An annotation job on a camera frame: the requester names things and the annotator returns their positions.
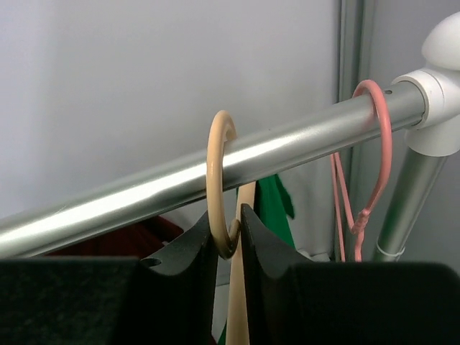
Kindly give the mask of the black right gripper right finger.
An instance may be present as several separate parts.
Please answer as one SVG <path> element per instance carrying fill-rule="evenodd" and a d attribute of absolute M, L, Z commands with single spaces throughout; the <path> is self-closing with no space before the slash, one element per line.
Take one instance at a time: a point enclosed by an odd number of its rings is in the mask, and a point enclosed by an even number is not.
<path fill-rule="evenodd" d="M 252 344 L 457 344 L 459 276 L 417 262 L 313 262 L 241 208 Z"/>

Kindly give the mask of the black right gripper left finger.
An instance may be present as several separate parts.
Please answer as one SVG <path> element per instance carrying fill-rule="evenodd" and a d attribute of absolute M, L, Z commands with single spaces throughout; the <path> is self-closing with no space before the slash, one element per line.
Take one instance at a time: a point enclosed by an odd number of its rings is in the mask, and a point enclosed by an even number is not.
<path fill-rule="evenodd" d="M 4 259 L 1 342 L 209 344 L 216 270 L 207 216 L 143 259 Z"/>

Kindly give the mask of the beige hanger with green shirt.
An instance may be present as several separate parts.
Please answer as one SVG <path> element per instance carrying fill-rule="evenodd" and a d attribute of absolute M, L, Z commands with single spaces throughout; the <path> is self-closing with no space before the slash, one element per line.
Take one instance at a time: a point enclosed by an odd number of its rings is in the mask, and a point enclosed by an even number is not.
<path fill-rule="evenodd" d="M 226 343 L 248 344 L 249 325 L 242 251 L 242 205 L 254 205 L 256 183 L 238 189 L 236 215 L 227 226 L 224 216 L 223 158 L 224 143 L 236 138 L 233 119 L 226 111 L 213 118 L 206 155 L 206 202 L 211 235 L 223 259 L 231 261 L 229 305 L 226 319 Z"/>

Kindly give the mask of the pink wire hanger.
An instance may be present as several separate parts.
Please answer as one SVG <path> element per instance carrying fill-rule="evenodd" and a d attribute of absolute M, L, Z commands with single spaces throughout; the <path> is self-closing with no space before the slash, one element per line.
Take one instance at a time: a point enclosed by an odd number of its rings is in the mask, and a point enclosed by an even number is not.
<path fill-rule="evenodd" d="M 370 216 L 390 179 L 392 163 L 392 128 L 385 92 L 373 80 L 366 79 L 355 88 L 353 96 L 368 96 L 373 105 L 364 128 L 376 125 L 378 137 L 358 144 L 344 154 L 329 156 L 333 195 L 333 253 L 338 262 L 362 260 L 364 226 L 361 206 Z"/>

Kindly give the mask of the green t shirt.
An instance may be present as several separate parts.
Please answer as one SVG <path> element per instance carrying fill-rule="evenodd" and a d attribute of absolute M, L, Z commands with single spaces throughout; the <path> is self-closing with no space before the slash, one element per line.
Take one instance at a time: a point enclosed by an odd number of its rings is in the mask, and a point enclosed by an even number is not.
<path fill-rule="evenodd" d="M 291 247 L 294 240 L 288 219 L 295 217 L 290 195 L 278 175 L 263 178 L 238 188 L 236 219 L 241 220 L 242 205 L 251 206 L 262 223 Z M 249 326 L 244 280 L 242 241 L 239 240 L 231 259 L 229 299 L 226 323 L 219 344 L 248 344 Z"/>

